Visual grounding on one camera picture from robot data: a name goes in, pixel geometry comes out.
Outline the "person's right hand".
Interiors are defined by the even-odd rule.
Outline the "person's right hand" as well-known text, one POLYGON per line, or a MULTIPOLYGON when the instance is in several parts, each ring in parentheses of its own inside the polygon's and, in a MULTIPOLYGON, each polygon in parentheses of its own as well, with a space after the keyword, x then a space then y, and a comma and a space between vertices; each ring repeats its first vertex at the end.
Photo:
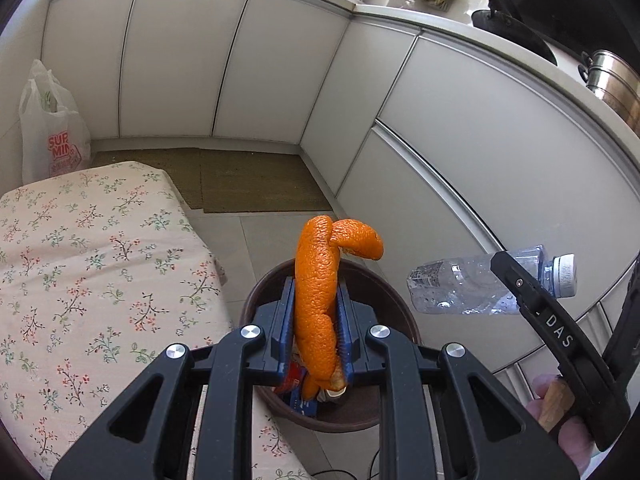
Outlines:
POLYGON ((541 375, 532 382, 535 399, 526 410, 549 434, 555 434, 558 445, 582 474, 591 462, 593 440, 581 418, 571 415, 575 396, 567 382, 556 375, 541 375))

